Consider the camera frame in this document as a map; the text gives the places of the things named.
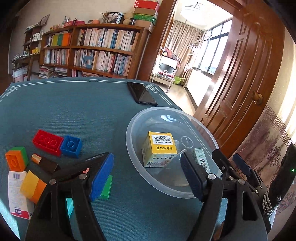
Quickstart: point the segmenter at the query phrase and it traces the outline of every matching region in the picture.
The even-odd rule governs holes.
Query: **black smartphone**
[[[128,89],[138,104],[157,105],[143,84],[128,82]]]

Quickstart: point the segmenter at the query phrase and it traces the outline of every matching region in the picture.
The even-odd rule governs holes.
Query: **floor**
[[[12,82],[12,76],[5,74],[5,76],[0,77],[0,95],[9,87]]]
[[[164,92],[167,90],[167,86],[158,82],[153,82],[158,85]],[[189,98],[189,95],[182,85],[174,85],[171,87],[170,91],[167,93],[167,96],[183,110],[185,113],[193,116],[195,113],[195,108]]]

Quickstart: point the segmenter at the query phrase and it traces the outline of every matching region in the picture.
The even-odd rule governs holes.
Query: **gold lipstick cap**
[[[32,158],[31,158],[31,160],[33,161],[33,162],[35,162],[37,165],[39,165],[39,162],[41,161],[41,156],[38,156],[37,154],[33,154],[32,155]]]

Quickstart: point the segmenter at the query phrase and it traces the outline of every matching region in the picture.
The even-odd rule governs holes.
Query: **orange lego brick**
[[[9,169],[14,172],[23,172],[26,168],[22,153],[20,150],[9,150],[5,153]]]
[[[46,187],[46,183],[39,179],[39,181],[37,183],[37,186],[36,186],[36,189],[35,189],[35,192],[33,194],[33,197],[30,198],[30,200],[33,203],[37,204],[37,202],[39,201],[39,198],[41,197],[41,194],[43,193],[43,190],[45,189],[45,187]]]

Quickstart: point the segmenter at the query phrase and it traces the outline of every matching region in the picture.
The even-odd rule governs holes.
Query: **clear plastic bowl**
[[[177,151],[186,149],[193,158],[195,148],[203,148],[211,173],[221,176],[221,171],[212,159],[218,144],[212,134],[194,117],[183,111],[168,107],[151,107],[136,114],[126,130],[126,147],[131,161],[140,175],[157,190],[178,198],[194,198],[177,155],[165,167],[144,167],[142,145],[148,131],[170,132]]]

